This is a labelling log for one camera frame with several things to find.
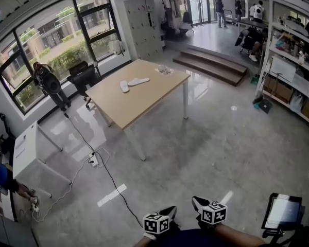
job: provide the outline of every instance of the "white tape on floor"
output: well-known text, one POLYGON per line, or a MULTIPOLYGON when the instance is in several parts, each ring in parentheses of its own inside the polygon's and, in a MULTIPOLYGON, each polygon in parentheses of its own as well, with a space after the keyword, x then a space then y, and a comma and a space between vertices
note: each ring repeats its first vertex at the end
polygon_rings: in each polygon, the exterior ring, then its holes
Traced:
POLYGON ((221 203, 224 204, 224 205, 226 205, 227 202, 232 198, 232 196, 233 196, 233 191, 229 191, 229 192, 225 195, 225 197, 221 200, 221 203))
POLYGON ((120 187, 118 187, 118 190, 115 189, 113 192, 111 192, 110 194, 106 195, 104 198, 102 198, 99 202, 97 202, 97 206, 101 207, 103 206, 105 203, 107 203, 108 201, 112 200, 113 198, 117 197, 119 195, 119 192, 123 192, 124 190, 126 190, 127 187, 125 184, 121 185, 120 187))

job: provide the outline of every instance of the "person in white shirt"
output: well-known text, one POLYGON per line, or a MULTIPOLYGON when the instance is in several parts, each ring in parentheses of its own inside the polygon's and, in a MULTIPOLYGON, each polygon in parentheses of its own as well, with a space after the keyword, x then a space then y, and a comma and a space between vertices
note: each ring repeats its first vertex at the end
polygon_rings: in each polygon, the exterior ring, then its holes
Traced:
POLYGON ((263 2, 260 0, 257 5, 254 6, 254 14, 253 14, 253 21, 262 23, 263 15, 264 15, 264 8, 263 2))
POLYGON ((249 9, 249 18, 252 19, 253 18, 253 15, 254 15, 254 6, 256 4, 252 5, 251 8, 249 9))

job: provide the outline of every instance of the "gray floor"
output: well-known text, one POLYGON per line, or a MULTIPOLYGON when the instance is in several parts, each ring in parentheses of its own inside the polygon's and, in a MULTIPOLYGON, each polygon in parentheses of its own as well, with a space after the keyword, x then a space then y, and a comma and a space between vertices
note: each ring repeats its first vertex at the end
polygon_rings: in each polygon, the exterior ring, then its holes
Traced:
MULTIPOLYGON (((178 52, 168 50, 157 63, 186 71, 173 63, 178 52)), ((177 205, 182 229, 196 228, 194 195, 221 200, 228 192, 226 221, 238 230, 261 236, 261 225, 272 192, 303 197, 304 224, 309 225, 309 125, 285 107, 274 103, 269 114, 252 106, 255 87, 245 79, 233 87, 194 72, 189 80, 189 119, 182 117, 182 88, 173 91, 132 126, 147 156, 142 162, 124 133, 108 128, 96 109, 88 111, 82 97, 69 109, 75 126, 95 148, 106 148, 107 167, 130 208, 141 219, 163 206, 177 205)), ((42 124, 64 147, 49 151, 48 165, 70 179, 90 152, 78 132, 60 111, 42 124)), ((37 173, 39 186, 53 199, 38 193, 41 218, 68 185, 55 176, 37 173)), ((40 246, 132 246, 142 229, 121 197, 98 207, 114 190, 104 168, 85 163, 72 192, 53 207, 44 222, 31 222, 40 246)), ((15 197, 22 223, 30 218, 29 204, 15 197)))
POLYGON ((217 23, 205 24, 193 28, 195 34, 188 31, 187 35, 172 39, 179 43, 186 43, 200 48, 205 48, 215 52, 222 53, 237 59, 254 67, 258 67, 259 63, 255 63, 249 59, 247 51, 240 52, 241 46, 235 46, 239 36, 238 27, 227 24, 228 28, 218 28, 217 23))

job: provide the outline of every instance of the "wooden stair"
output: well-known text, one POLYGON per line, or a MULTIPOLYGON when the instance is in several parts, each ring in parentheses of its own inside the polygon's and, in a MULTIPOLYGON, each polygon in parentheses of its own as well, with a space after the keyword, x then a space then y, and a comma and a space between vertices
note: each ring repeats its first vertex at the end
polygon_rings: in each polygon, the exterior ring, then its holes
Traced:
POLYGON ((187 49, 173 59, 174 62, 194 68, 219 80, 237 86, 246 74, 247 68, 218 56, 195 49, 187 49))

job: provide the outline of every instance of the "white cabinet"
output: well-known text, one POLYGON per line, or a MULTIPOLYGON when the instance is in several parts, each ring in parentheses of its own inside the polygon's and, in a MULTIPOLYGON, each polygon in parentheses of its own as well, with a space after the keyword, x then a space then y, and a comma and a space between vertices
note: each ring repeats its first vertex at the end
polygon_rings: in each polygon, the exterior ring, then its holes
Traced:
POLYGON ((127 0, 125 8, 139 59, 152 60, 163 53, 154 0, 127 0))

